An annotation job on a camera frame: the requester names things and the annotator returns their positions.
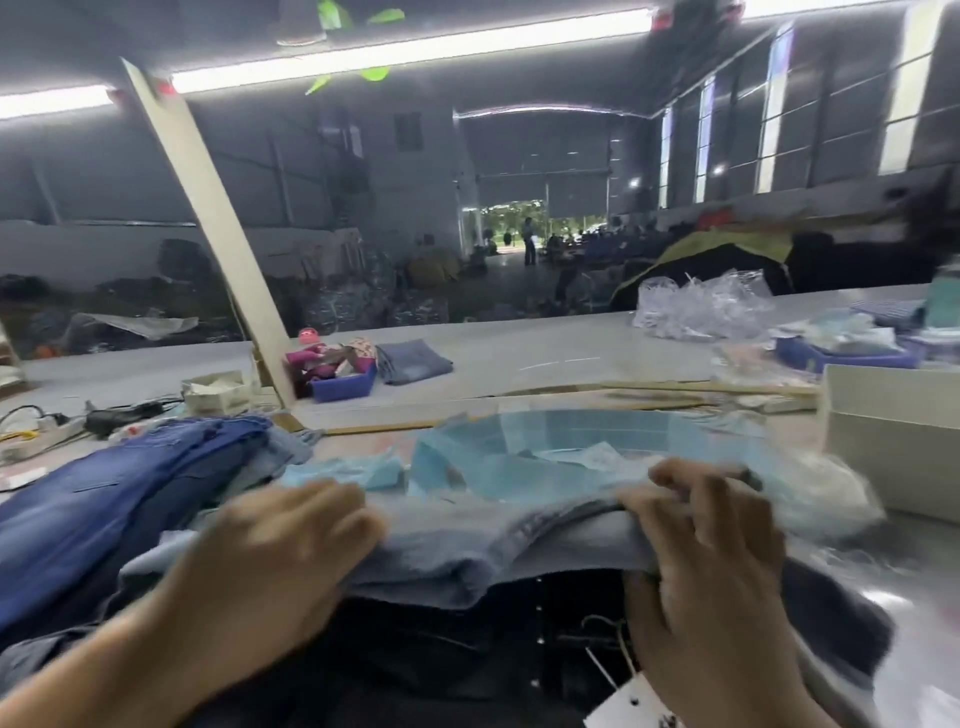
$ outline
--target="pile of clothes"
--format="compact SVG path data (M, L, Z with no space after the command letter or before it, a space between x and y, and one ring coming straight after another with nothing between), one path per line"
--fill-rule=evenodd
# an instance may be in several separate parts
M308 458L307 439L250 416L176 422L0 505L0 695L147 594L203 528L204 509ZM619 648L585 633L584 619L623 619L618 572L656 568L615 499L371 500L388 536L347 579L353 598L326 632L184 725L572 728L609 696L583 647L622 670ZM890 620L799 562L787 565L783 598L806 659L842 677L845 705L867 720ZM856 720L845 724L866 724Z

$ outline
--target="dark denim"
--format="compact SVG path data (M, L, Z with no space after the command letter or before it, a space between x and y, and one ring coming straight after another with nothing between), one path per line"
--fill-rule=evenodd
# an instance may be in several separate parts
M0 649L91 621L120 568L188 523L269 429L259 417L173 422L0 504Z

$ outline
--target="ceiling light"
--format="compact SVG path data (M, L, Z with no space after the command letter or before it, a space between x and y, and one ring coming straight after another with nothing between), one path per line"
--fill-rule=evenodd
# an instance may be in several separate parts
M84 85L0 96L0 119L109 106L107 91L104 85Z
M858 5L878 5L882 2L891 2L891 0L747 0L743 19L791 15L795 12L855 8Z
M540 48L580 40L634 36L648 33L650 26L651 14L648 9L607 12L601 15L571 17L510 28L402 40L323 51L305 56L181 71L174 74L173 83L180 93L209 91L216 88L233 88L272 81L311 78L330 73L361 71L379 66L440 61L521 48Z
M476 109L474 111L456 111L454 116L458 119L477 119L482 116L499 116L505 113L535 113L538 111L579 111L581 113L605 113L612 116L634 116L638 119L647 118L641 113L635 111L626 111L624 109L607 109L605 107L579 106L576 104L520 104L510 107L491 107L489 109Z

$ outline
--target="power strip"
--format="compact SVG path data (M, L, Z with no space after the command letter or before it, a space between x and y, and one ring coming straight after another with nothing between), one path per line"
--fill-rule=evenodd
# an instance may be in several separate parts
M75 417L65 425L56 425L52 419L39 422L40 433L33 440L13 440L0 443L0 463L19 463L55 448L60 443L84 432L83 417Z

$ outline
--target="table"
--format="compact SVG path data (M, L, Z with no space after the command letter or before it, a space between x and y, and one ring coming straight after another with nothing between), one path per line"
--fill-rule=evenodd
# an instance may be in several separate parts
M912 300L924 286L832 291L786 296L765 317L767 325L809 317L825 308L857 300ZM623 313L540 321L490 322L430 327L388 328L354 335L374 343L423 338L456 365L453 375L406 387L378 382L365 400L298 404L296 413L312 427L369 425L529 408L596 406L589 398L609 394L498 398L495 395L539 386L602 380L710 378L710 350L702 344L663 341L630 327ZM217 371L247 369L250 345L201 344L191 347L111 352L27 363L34 392L5 401L6 411L35 403L67 414L79 413L85 399L112 406L176 392L184 378ZM787 442L813 441L813 418L789 416L773 422ZM400 444L409 452L410 433L362 435L321 441L318 457L382 452ZM51 465L89 452L93 443L54 450ZM30 469L36 465L27 465ZM882 539L841 553L795 545L797 555L819 564L838 579L885 607L898 637L876 680L876 704L885 726L946 728L960 725L960 703L944 722L932 722L936 709L951 710L960 698L960 527L931 519L894 516Z

